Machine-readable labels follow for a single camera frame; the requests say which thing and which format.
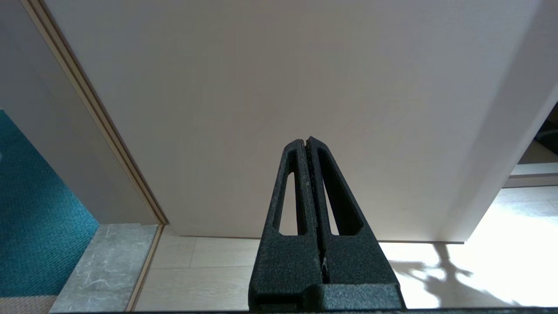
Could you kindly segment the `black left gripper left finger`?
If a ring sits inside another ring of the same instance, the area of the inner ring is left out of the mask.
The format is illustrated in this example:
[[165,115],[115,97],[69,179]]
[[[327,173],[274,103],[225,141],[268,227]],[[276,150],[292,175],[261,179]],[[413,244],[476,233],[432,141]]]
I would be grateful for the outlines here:
[[[296,235],[280,233],[288,177],[294,175]],[[313,191],[305,143],[285,146],[248,288],[251,311],[301,311],[306,288],[322,284]]]

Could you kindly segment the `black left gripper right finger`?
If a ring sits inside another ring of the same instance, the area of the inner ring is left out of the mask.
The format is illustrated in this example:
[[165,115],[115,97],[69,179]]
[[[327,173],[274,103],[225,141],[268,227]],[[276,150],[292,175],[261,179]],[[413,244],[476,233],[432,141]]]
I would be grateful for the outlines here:
[[323,282],[306,290],[312,311],[404,310],[399,281],[333,155],[306,142]]

